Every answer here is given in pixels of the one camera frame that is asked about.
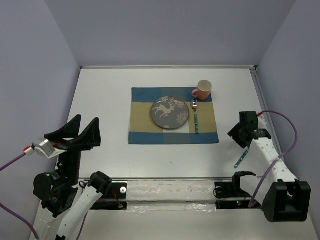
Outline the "pink ceramic mug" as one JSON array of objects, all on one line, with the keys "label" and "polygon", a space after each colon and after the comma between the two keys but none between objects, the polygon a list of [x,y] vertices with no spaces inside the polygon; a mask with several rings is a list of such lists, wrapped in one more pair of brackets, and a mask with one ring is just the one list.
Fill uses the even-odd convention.
[{"label": "pink ceramic mug", "polygon": [[196,89],[191,95],[198,100],[205,101],[211,94],[212,84],[208,80],[201,80],[198,82]]}]

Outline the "teal handled metal spoon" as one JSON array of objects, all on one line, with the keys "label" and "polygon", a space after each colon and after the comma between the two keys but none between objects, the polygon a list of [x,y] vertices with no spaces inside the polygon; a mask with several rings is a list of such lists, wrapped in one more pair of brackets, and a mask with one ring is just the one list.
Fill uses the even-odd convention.
[{"label": "teal handled metal spoon", "polygon": [[198,134],[199,133],[199,123],[198,123],[198,115],[197,115],[198,100],[194,98],[190,104],[194,113],[195,133]]}]

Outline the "blue yellow checked placemat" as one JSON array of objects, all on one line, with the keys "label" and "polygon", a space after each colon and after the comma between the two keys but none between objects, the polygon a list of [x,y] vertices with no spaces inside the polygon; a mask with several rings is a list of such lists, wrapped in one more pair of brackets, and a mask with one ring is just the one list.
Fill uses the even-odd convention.
[{"label": "blue yellow checked placemat", "polygon": [[[190,145],[217,144],[219,136],[212,96],[198,101],[196,110],[198,133],[195,129],[194,111],[191,103],[193,87],[133,87],[131,89],[131,113],[128,143],[130,145]],[[158,126],[152,118],[154,104],[166,109],[175,106],[169,117],[180,124],[177,129]]]}]

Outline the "grey reindeer plate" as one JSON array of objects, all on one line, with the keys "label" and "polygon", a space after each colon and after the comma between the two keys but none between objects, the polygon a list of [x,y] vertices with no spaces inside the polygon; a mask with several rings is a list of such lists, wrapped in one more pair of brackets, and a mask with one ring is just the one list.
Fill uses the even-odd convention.
[{"label": "grey reindeer plate", "polygon": [[181,128],[187,123],[190,116],[188,105],[173,96],[163,96],[156,100],[150,112],[153,122],[166,130]]}]

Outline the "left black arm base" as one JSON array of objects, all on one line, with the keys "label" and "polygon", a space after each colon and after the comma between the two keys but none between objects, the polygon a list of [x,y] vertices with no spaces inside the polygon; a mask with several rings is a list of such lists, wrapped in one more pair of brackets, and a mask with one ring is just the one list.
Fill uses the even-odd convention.
[{"label": "left black arm base", "polygon": [[110,191],[98,199],[91,207],[91,210],[126,210],[127,185],[126,181],[113,181]]}]

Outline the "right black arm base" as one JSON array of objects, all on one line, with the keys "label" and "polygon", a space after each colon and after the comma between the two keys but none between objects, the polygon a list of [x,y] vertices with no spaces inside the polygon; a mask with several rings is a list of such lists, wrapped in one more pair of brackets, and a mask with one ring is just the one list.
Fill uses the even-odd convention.
[{"label": "right black arm base", "polygon": [[215,182],[212,193],[216,198],[215,206],[217,210],[262,209],[259,203],[253,207],[249,207],[251,195],[242,190],[235,190],[232,182],[229,181]]}]

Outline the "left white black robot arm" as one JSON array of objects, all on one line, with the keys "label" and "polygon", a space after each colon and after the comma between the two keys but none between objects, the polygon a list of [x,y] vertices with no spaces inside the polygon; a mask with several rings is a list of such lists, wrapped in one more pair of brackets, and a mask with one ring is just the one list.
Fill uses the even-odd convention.
[{"label": "left white black robot arm", "polygon": [[76,115],[57,131],[45,134],[32,143],[35,153],[58,158],[56,169],[38,174],[33,181],[33,194],[42,208],[33,227],[37,240],[69,240],[90,208],[98,199],[110,194],[112,179],[97,171],[85,185],[79,198],[82,152],[101,145],[100,120],[95,117],[80,132],[81,115]]}]

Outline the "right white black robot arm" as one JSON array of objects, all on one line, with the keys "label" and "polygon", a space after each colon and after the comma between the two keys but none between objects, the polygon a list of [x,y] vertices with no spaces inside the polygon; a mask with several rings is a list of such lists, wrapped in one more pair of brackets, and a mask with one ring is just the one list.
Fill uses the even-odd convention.
[{"label": "right white black robot arm", "polygon": [[228,135],[243,149],[248,148],[264,174],[239,171],[232,177],[230,190],[235,196],[248,194],[249,208],[260,204],[270,223],[305,222],[308,218],[311,187],[300,181],[286,166],[285,153],[278,153],[267,129],[259,127],[262,113],[242,111],[239,123]]}]

